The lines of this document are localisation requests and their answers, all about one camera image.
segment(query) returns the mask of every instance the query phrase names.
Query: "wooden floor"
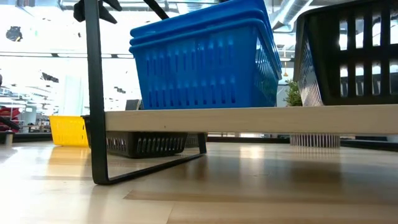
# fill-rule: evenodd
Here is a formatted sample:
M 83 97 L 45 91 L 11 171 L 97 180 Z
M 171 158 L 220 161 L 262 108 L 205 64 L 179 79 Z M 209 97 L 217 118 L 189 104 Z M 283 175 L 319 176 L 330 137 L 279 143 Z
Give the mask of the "wooden floor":
M 207 146 L 204 157 L 114 186 L 93 183 L 89 149 L 0 148 L 0 223 L 398 223 L 398 153 Z M 164 160 L 112 156 L 110 173 Z

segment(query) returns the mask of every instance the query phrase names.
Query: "stacked blue baskets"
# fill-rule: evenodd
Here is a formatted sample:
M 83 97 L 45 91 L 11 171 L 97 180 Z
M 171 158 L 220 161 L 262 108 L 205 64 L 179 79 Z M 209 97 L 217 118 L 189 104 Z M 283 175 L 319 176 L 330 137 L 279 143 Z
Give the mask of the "stacked blue baskets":
M 232 0 L 133 29 L 146 110 L 275 106 L 281 64 L 263 0 Z

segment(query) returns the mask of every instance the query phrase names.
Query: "black basket under shelf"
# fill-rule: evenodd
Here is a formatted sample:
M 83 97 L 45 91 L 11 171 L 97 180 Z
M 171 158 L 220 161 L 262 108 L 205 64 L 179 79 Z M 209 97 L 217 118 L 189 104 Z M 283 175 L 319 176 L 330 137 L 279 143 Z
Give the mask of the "black basket under shelf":
M 90 116 L 83 119 L 91 147 Z M 107 131 L 106 150 L 133 159 L 172 156 L 183 152 L 187 136 L 188 133 Z
M 394 0 L 353 1 L 300 15 L 294 80 L 303 105 L 398 103 L 398 73 L 390 71 L 392 64 L 398 65 L 398 44 L 391 42 L 397 38 L 391 36 L 395 23 L 398 26 L 398 1 Z M 373 43 L 374 26 L 380 26 L 379 43 Z M 347 36 L 346 49 L 339 44 L 340 34 Z M 360 34 L 362 46 L 356 44 Z M 373 74 L 375 64 L 379 74 Z M 363 75 L 356 74 L 357 67 L 363 68 Z M 341 77 L 341 68 L 347 77 Z

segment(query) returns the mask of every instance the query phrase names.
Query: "black metal frame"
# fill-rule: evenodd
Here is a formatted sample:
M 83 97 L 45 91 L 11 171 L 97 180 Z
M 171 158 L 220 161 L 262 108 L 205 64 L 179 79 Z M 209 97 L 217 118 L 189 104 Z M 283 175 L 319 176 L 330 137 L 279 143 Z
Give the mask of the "black metal frame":
M 148 175 L 184 162 L 188 162 L 204 155 L 204 153 L 206 153 L 206 137 L 204 133 L 199 133 L 199 154 L 109 178 L 106 154 L 106 128 L 98 0 L 85 0 L 85 16 L 87 34 L 88 88 L 90 96 L 91 167 L 94 183 L 109 185 L 129 179 L 135 179 L 143 175 Z

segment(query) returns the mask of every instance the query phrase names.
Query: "store shelf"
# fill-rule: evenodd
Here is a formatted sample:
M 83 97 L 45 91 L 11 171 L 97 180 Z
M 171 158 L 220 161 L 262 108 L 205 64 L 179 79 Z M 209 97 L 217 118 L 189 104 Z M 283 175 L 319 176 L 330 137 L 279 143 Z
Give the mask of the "store shelf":
M 107 131 L 398 134 L 398 105 L 105 112 Z

